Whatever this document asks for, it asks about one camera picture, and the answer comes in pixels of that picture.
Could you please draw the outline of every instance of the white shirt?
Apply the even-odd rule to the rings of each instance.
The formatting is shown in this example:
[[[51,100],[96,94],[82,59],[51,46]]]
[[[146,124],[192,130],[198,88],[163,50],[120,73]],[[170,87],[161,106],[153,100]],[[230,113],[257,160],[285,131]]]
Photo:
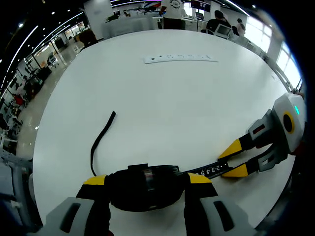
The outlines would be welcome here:
[[[240,36],[244,36],[245,30],[243,30],[243,28],[242,28],[242,26],[241,26],[240,23],[238,23],[238,24],[236,25],[236,29],[237,29],[238,34],[239,34]]]
[[[163,17],[179,20],[182,18],[184,6],[181,0],[162,0],[161,6],[166,6]]]

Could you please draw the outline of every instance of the chair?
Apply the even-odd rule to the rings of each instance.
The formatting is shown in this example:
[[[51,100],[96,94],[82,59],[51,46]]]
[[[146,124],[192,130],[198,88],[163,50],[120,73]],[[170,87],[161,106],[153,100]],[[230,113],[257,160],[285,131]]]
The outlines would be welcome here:
[[[32,162],[0,148],[0,200],[25,232],[42,227],[32,187]]]
[[[224,26],[222,24],[218,24],[218,27],[216,28],[216,30],[214,32],[212,32],[209,29],[206,29],[207,33],[213,34],[213,35],[215,35],[217,37],[225,38],[225,39],[229,38],[229,35],[230,35],[231,31],[232,31],[232,28]]]

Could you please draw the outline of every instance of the floor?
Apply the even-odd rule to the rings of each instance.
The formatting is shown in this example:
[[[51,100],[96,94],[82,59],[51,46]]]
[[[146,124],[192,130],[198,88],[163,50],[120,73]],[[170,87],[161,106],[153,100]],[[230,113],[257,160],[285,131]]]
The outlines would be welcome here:
[[[37,130],[40,128],[40,120],[48,99],[64,71],[79,54],[81,48],[83,48],[83,43],[73,43],[56,55],[59,64],[56,68],[51,68],[52,73],[44,82],[40,92],[20,113],[18,119],[23,121],[23,125],[18,135],[16,148],[16,155],[18,157],[27,160],[33,158]]]

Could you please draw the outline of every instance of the desk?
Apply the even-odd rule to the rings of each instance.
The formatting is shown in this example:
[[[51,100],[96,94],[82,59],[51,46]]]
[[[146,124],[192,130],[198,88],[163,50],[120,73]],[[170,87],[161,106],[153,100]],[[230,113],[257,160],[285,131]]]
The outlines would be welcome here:
[[[165,54],[211,55],[219,62],[144,64]],[[94,170],[110,174],[128,165],[178,165],[186,171],[217,157],[286,90],[256,54],[233,42],[187,30],[121,35],[83,50],[53,91],[37,133],[33,178],[41,219],[75,196],[92,177],[90,150],[112,111],[116,118],[94,155]],[[213,179],[255,227],[280,196],[294,162],[248,178]],[[186,235],[184,200],[150,212],[111,206],[115,235]]]
[[[154,16],[154,17],[152,17],[152,19],[154,21],[154,26],[155,26],[154,29],[157,30],[158,29],[158,21],[161,22],[163,20],[163,17],[162,16]],[[185,22],[185,30],[196,31],[196,28],[197,28],[197,19],[196,18],[183,17],[182,21]]]

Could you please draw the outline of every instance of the person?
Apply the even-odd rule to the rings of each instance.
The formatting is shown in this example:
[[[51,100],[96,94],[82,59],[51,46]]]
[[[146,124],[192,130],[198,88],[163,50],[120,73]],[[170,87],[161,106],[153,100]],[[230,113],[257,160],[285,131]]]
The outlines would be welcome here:
[[[22,106],[23,103],[24,103],[24,100],[23,98],[19,95],[19,94],[13,94],[13,97],[14,97],[14,100],[15,100],[15,103],[19,106]]]
[[[243,24],[243,21],[240,18],[237,19],[237,22],[238,22],[238,24],[236,25],[237,32],[240,36],[244,37],[246,30],[245,25]]]
[[[216,10],[215,11],[215,19],[209,20],[207,23],[206,29],[209,30],[208,33],[213,35],[213,32],[216,31],[216,28],[218,27],[219,24],[231,28],[230,23],[224,17],[223,13],[219,10]]]
[[[15,93],[17,95],[19,95],[21,98],[24,98],[25,95],[26,95],[26,91],[24,90],[24,88],[21,86],[21,87],[18,87],[15,91]]]
[[[8,128],[8,124],[6,123],[2,113],[0,113],[0,128],[3,130]]]
[[[182,22],[182,13],[184,5],[181,0],[162,0],[161,10],[159,14],[163,12],[163,28],[165,30],[184,30],[184,23]]]

